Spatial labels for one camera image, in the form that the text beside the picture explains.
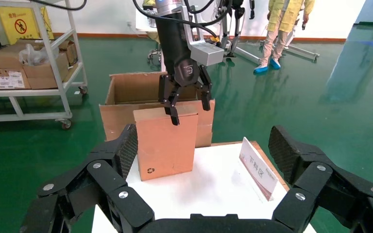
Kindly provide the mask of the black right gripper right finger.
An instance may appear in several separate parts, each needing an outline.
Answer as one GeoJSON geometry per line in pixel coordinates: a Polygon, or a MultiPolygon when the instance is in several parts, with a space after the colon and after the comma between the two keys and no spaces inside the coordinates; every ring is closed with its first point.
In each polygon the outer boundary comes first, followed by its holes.
{"type": "Polygon", "coordinates": [[[352,233],[373,233],[373,183],[342,169],[317,146],[273,126],[269,151],[289,190],[272,219],[302,233],[318,208],[329,211],[352,233]]]}

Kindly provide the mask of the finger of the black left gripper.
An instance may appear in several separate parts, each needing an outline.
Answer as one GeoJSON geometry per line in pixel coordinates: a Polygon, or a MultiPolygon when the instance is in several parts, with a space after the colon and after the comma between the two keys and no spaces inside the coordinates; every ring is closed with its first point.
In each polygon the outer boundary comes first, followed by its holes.
{"type": "Polygon", "coordinates": [[[203,110],[210,111],[210,100],[211,100],[211,88],[212,88],[212,81],[210,76],[207,72],[206,66],[199,65],[199,80],[195,83],[195,87],[201,93],[201,101],[203,110]]]}
{"type": "Polygon", "coordinates": [[[171,121],[175,126],[180,124],[175,105],[179,99],[181,89],[181,86],[175,81],[172,75],[160,75],[158,101],[164,105],[166,115],[170,116],[171,121]]]}

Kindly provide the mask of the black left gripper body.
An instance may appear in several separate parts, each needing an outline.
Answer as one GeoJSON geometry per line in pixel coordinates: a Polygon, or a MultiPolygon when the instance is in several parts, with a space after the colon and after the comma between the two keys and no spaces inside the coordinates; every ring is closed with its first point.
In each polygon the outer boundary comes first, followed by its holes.
{"type": "Polygon", "coordinates": [[[164,64],[167,76],[160,76],[159,87],[167,88],[170,80],[177,86],[204,87],[199,82],[201,69],[196,61],[191,59],[191,50],[188,48],[184,24],[176,22],[182,20],[181,13],[166,15],[169,20],[157,20],[157,32],[161,42],[164,64]]]}

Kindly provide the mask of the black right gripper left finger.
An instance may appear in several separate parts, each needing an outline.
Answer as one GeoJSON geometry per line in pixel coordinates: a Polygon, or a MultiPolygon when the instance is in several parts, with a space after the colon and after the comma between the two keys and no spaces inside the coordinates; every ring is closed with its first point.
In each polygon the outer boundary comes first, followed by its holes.
{"type": "Polygon", "coordinates": [[[69,233],[86,210],[98,206],[117,232],[139,232],[154,221],[154,212],[126,181],[137,150],[136,126],[128,124],[81,164],[44,182],[19,231],[69,233]]]}

